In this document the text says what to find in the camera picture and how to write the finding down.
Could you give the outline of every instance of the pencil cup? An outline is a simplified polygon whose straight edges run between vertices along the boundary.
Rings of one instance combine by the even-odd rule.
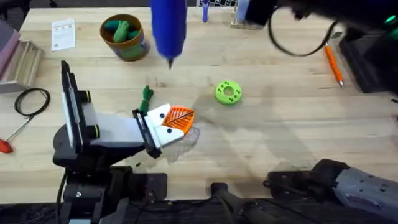
[[[113,35],[104,28],[108,21],[128,21],[130,26],[138,30],[138,34],[131,40],[123,43],[113,42]],[[149,51],[149,44],[144,37],[144,30],[142,29],[139,19],[129,14],[118,14],[107,18],[102,24],[100,34],[105,43],[113,50],[113,52],[122,60],[132,62],[140,60]]]

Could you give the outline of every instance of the red screwdriver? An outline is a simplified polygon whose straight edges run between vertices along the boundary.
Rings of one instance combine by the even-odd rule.
[[[15,130],[14,133],[12,133],[6,140],[0,139],[0,152],[12,153],[12,147],[8,143],[8,140],[10,140],[10,138],[12,138],[15,134],[17,134],[19,132],[19,130],[21,130],[23,127],[25,127],[29,123],[29,121],[32,120],[32,118],[33,117],[30,117],[23,125],[21,125],[17,130]]]

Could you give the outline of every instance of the green gear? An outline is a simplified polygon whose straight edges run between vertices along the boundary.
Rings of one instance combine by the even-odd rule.
[[[225,90],[229,90],[231,95],[225,94]],[[242,89],[236,82],[225,80],[216,86],[215,97],[221,104],[233,105],[242,98]]]

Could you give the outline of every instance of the blue object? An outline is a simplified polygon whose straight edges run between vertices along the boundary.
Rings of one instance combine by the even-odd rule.
[[[239,0],[238,8],[236,10],[235,19],[238,22],[242,22],[246,20],[246,11],[248,10],[250,4],[250,0]]]
[[[186,0],[151,0],[150,8],[157,51],[172,61],[182,53],[187,34]]]
[[[203,0],[202,9],[203,9],[202,20],[203,20],[203,22],[207,22],[209,20],[209,17],[208,17],[209,0]]]

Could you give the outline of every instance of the cable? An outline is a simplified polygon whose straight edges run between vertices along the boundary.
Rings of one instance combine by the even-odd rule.
[[[262,185],[263,185],[265,188],[270,188],[271,185],[276,185],[276,186],[278,186],[278,187],[281,187],[281,188],[283,188],[283,189],[285,189],[285,190],[288,190],[288,191],[290,191],[290,192],[292,192],[292,193],[295,193],[295,194],[298,194],[298,195],[301,195],[301,196],[307,195],[305,192],[301,192],[301,191],[299,191],[299,190],[297,190],[297,189],[291,188],[291,187],[289,187],[289,186],[286,186],[286,185],[284,185],[284,184],[280,184],[280,183],[278,183],[278,182],[274,182],[274,181],[271,181],[271,180],[265,180],[265,181],[263,181],[263,182],[262,182]]]
[[[180,213],[180,212],[189,210],[189,209],[191,209],[192,207],[201,207],[201,206],[205,205],[206,203],[208,203],[210,200],[211,200],[211,198],[206,199],[206,200],[201,201],[201,202],[198,202],[198,203],[187,202],[187,203],[190,204],[190,206],[186,206],[186,207],[181,208],[181,209],[178,209],[178,210],[174,210],[174,209],[148,210],[148,209],[145,209],[145,205],[142,206],[142,207],[139,206],[139,205],[134,205],[133,203],[130,203],[130,205],[132,205],[132,206],[134,206],[134,207],[137,207],[137,208],[140,208],[140,209],[143,209],[144,212],[149,212],[149,213],[163,213],[163,214],[165,214],[165,213]]]
[[[41,106],[37,111],[33,112],[33,113],[24,113],[21,110],[21,103],[22,100],[25,98],[25,96],[27,96],[29,93],[32,93],[34,91],[40,91],[41,94],[44,96],[45,101],[43,106]],[[26,118],[32,119],[34,116],[40,114],[41,112],[43,112],[50,104],[50,93],[47,90],[44,90],[42,88],[30,88],[27,89],[25,91],[23,91],[16,99],[14,102],[14,109],[17,111],[17,113],[25,116]]]
[[[134,224],[137,224],[137,223],[138,223],[139,217],[141,216],[141,214],[142,214],[142,212],[144,211],[145,207],[148,206],[148,205],[149,205],[149,203],[146,203],[146,204],[139,210],[139,212],[138,212],[138,214],[137,214],[136,221],[134,222]]]
[[[48,213],[48,212],[53,212],[53,211],[52,211],[52,209],[51,209],[51,211],[43,212],[43,214],[38,215],[37,217],[32,218],[32,219],[30,219],[30,220],[26,220],[26,221],[24,221],[24,222],[19,222],[19,223],[5,223],[5,224],[28,224],[28,223],[36,222],[36,221],[39,221],[39,220],[41,220],[41,219],[43,219],[43,218],[45,218],[45,217],[47,217],[47,218],[52,217],[52,215],[46,214],[46,213]]]
[[[279,207],[279,208],[283,208],[284,210],[288,210],[288,211],[290,211],[290,212],[292,212],[292,213],[294,213],[294,214],[296,214],[296,215],[298,215],[298,216],[300,216],[300,217],[302,217],[302,218],[304,218],[304,219],[306,219],[306,220],[310,220],[310,221],[313,222],[313,223],[316,223],[316,224],[323,224],[322,222],[320,222],[320,221],[318,221],[318,220],[316,220],[316,219],[313,219],[313,218],[311,218],[311,217],[309,217],[309,216],[307,216],[307,215],[305,215],[305,214],[303,214],[303,213],[301,213],[301,212],[298,212],[298,211],[296,211],[296,210],[294,210],[293,208],[290,208],[290,207],[288,207],[288,206],[282,205],[282,204],[280,204],[280,203],[274,202],[274,201],[269,200],[269,199],[266,199],[266,198],[262,198],[262,199],[260,199],[260,200],[263,200],[263,201],[265,201],[265,202],[267,202],[267,203],[273,204],[273,205],[275,205],[275,206],[277,206],[277,207]]]
[[[67,170],[63,172],[62,179],[60,182],[60,188],[58,189],[58,194],[57,194],[57,201],[55,202],[55,223],[56,224],[61,224],[60,220],[60,204],[61,204],[61,196],[62,196],[62,190],[63,186],[65,185],[65,182],[67,181],[68,173]]]
[[[337,23],[338,23],[337,21],[335,21],[335,22],[333,22],[333,23],[330,25],[330,27],[329,27],[329,29],[328,29],[328,32],[326,33],[325,38],[323,39],[322,43],[321,43],[315,50],[313,50],[313,51],[311,51],[310,53],[307,53],[307,54],[296,54],[296,53],[293,53],[293,52],[287,50],[285,47],[281,46],[281,45],[276,41],[275,36],[274,36],[274,32],[272,31],[272,16],[273,16],[274,13],[275,13],[278,9],[280,9],[280,8],[281,8],[280,6],[275,7],[274,10],[271,12],[271,14],[270,14],[270,16],[269,16],[269,20],[268,20],[268,36],[269,36],[269,39],[271,40],[272,44],[274,44],[275,47],[276,47],[277,49],[279,49],[279,50],[282,51],[283,53],[285,53],[285,54],[287,54],[287,55],[290,55],[290,56],[294,56],[294,57],[306,57],[306,56],[315,54],[316,52],[318,52],[319,50],[321,50],[321,49],[327,44],[327,42],[329,41],[331,35],[333,34],[333,29],[335,28],[335,26],[336,26]]]
[[[234,218],[232,217],[232,214],[231,214],[227,204],[225,203],[224,199],[222,199],[220,196],[217,196],[217,197],[220,200],[220,202],[221,202],[221,204],[222,204],[222,206],[224,208],[224,212],[225,212],[225,215],[228,217],[229,223],[230,224],[235,224]]]

